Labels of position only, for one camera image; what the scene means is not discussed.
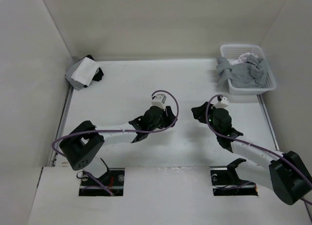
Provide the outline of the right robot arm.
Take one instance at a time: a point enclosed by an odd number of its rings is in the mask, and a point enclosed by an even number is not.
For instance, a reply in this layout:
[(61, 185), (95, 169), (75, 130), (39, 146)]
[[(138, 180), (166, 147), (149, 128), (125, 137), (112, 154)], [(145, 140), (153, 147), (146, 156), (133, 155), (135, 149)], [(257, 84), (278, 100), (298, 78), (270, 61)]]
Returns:
[(241, 180), (260, 184), (285, 204), (293, 205), (312, 190), (312, 176), (300, 156), (257, 147), (232, 127), (232, 118), (225, 108), (205, 102), (191, 109), (193, 117), (207, 124), (216, 134), (219, 145), (240, 158), (227, 165), (226, 178), (232, 184)]

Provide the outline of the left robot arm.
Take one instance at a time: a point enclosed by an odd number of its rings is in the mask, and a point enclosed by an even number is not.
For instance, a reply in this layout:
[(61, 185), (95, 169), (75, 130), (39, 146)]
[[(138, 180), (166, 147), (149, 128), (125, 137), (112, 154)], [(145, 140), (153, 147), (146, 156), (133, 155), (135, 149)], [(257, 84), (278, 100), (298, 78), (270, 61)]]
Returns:
[(156, 130), (173, 127), (177, 116), (170, 106), (164, 109), (151, 106), (142, 116), (128, 123), (112, 126), (100, 133), (100, 128), (87, 120), (78, 125), (68, 138), (64, 138), (59, 147), (74, 171), (82, 170), (91, 174), (98, 185), (109, 181), (109, 168), (104, 160), (97, 157), (99, 150), (108, 145), (119, 143), (137, 143)]

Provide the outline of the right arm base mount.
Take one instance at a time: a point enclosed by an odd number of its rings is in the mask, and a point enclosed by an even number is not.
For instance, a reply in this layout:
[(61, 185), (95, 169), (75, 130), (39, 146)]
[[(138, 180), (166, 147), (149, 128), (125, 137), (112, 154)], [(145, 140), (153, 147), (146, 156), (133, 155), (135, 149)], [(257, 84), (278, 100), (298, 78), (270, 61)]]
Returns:
[(210, 168), (214, 196), (258, 196), (256, 184), (239, 179), (235, 171), (244, 162), (238, 158), (227, 166)]

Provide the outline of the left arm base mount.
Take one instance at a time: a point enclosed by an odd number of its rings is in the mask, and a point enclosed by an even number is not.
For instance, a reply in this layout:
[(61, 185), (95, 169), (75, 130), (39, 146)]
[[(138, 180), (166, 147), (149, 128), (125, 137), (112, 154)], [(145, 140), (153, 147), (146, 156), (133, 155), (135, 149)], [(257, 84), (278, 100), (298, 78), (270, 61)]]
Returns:
[(84, 171), (76, 174), (76, 178), (80, 180), (79, 196), (85, 197), (120, 197), (124, 193), (124, 177), (125, 168), (110, 168), (110, 174), (104, 175), (103, 178), (98, 179), (108, 190), (108, 193), (100, 187), (100, 185), (91, 179)]

